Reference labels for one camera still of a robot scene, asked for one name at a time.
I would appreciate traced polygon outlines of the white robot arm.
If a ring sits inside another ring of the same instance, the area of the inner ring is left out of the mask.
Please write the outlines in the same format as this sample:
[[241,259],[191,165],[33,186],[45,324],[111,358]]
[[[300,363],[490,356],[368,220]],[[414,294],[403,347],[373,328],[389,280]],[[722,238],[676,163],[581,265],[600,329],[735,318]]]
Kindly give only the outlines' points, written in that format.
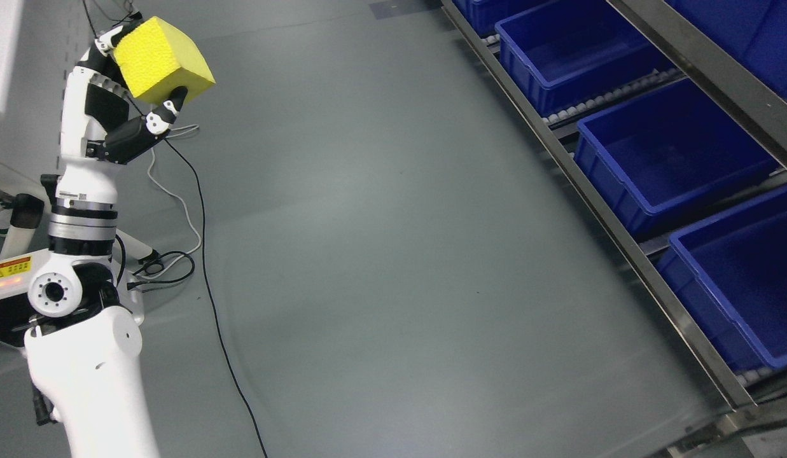
[[29,283],[35,310],[24,333],[34,387],[64,426],[73,457],[158,457],[140,354],[143,337],[121,302],[111,253],[113,203],[59,191],[44,174],[51,205],[49,258]]

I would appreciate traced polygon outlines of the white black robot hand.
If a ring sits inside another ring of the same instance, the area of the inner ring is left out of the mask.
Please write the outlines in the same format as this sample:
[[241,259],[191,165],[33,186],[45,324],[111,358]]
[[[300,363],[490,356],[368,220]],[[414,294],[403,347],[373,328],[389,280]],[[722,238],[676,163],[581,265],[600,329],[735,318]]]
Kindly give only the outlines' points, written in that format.
[[136,17],[94,38],[67,76],[60,128],[65,169],[56,200],[111,207],[121,167],[164,140],[177,121],[188,96],[184,86],[174,88],[151,112],[128,118],[129,91],[113,53],[142,23]]

